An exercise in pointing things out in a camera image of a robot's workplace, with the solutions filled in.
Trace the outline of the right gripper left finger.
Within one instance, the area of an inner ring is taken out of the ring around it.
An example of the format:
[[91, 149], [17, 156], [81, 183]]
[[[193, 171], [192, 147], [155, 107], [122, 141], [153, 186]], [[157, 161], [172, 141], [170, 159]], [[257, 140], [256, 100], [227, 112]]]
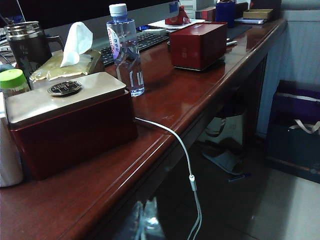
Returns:
[[127, 239], [140, 240], [145, 227], [144, 205], [141, 201], [134, 204], [127, 223]]

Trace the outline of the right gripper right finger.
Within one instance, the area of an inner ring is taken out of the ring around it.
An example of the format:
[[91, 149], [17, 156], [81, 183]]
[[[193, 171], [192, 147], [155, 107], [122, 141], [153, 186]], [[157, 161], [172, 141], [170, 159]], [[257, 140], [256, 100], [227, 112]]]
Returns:
[[146, 239], [164, 240], [165, 234], [158, 219], [157, 198], [146, 202]]

